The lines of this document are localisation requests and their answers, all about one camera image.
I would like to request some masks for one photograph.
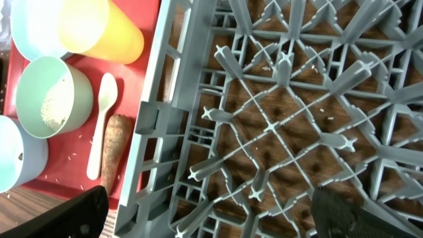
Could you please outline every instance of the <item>spoon handle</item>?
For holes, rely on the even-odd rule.
[[[91,180],[96,180],[100,176],[105,120],[106,113],[99,112],[87,167],[87,176]]]

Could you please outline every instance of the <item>cup rim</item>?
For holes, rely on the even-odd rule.
[[[64,62],[62,59],[57,58],[57,57],[54,57],[54,56],[40,56],[40,57],[36,58],[34,61],[30,62],[30,63],[26,66],[26,68],[24,69],[24,71],[23,71],[22,75],[20,76],[19,84],[18,84],[18,87],[17,87],[17,96],[19,95],[19,93],[18,93],[18,92],[19,92],[20,87],[22,86],[22,84],[21,84],[21,82],[22,82],[22,76],[25,74],[25,71],[26,71],[26,70],[30,67],[30,65],[32,65],[31,67],[34,67],[34,64],[35,64],[35,63],[37,63],[37,61],[38,61],[38,60],[40,60],[40,59],[44,59],[44,58],[51,58],[51,59],[53,59],[53,60],[59,61],[62,65],[64,65],[64,66],[65,66],[65,68],[66,68],[66,73],[70,76],[70,80],[71,80],[71,82],[72,82],[72,89],[71,89],[71,90],[72,90],[72,107],[71,107],[71,109],[69,110],[69,114],[66,116],[65,122],[61,125],[61,127],[60,127],[58,130],[56,130],[54,133],[52,133],[52,134],[50,134],[50,135],[47,135],[47,136],[37,136],[37,135],[34,135],[34,134],[31,132],[31,130],[29,130],[29,129],[27,128],[26,124],[24,124],[24,123],[22,123],[22,122],[20,121],[20,124],[21,124],[21,126],[25,129],[25,131],[26,131],[26,132],[28,132],[28,134],[30,134],[32,137],[35,137],[35,138],[38,138],[38,139],[48,139],[48,138],[51,138],[51,137],[53,137],[53,136],[58,135],[58,134],[59,134],[59,133],[63,130],[63,128],[66,126],[67,121],[69,120],[69,118],[70,118],[70,116],[71,116],[71,113],[72,113],[73,107],[75,106],[75,105],[74,105],[74,102],[75,102],[75,85],[74,85],[74,82],[73,82],[73,76],[72,76],[71,70],[70,70],[70,68],[69,68],[69,66],[68,66],[68,64],[67,64],[66,62]],[[19,118],[19,107],[18,107],[18,104],[17,104],[17,107],[16,107],[16,112],[17,112],[17,115],[18,115],[18,118]]]

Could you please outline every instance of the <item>plastic cup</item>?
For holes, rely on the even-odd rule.
[[[144,48],[141,31],[109,0],[64,0],[59,40],[72,53],[116,63],[134,62]]]
[[[11,33],[22,56],[32,61],[40,56],[66,59],[72,55],[58,37],[59,10],[63,0],[14,0]]]
[[[17,119],[6,116],[0,116],[0,132],[0,192],[6,192],[42,173],[48,144],[29,135]]]
[[[47,92],[59,80],[71,81],[72,107],[69,116],[57,131],[42,119],[41,107]],[[93,88],[87,77],[63,60],[42,56],[26,66],[19,81],[16,110],[23,128],[36,138],[50,138],[81,127],[93,108]]]

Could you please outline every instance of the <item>white bowl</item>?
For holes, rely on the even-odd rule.
[[[15,45],[27,60],[40,56],[66,59],[59,41],[58,18],[63,0],[14,0],[11,10],[11,33]]]
[[[47,160],[45,139],[30,136],[17,119],[0,116],[0,192],[38,177]]]

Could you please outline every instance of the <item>green bowl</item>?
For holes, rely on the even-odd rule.
[[[59,80],[70,79],[73,104],[69,115],[59,130],[48,127],[41,116],[41,107],[47,92]],[[22,127],[40,139],[70,132],[81,127],[93,109],[93,88],[78,69],[52,56],[42,56],[26,66],[19,81],[16,110]]]

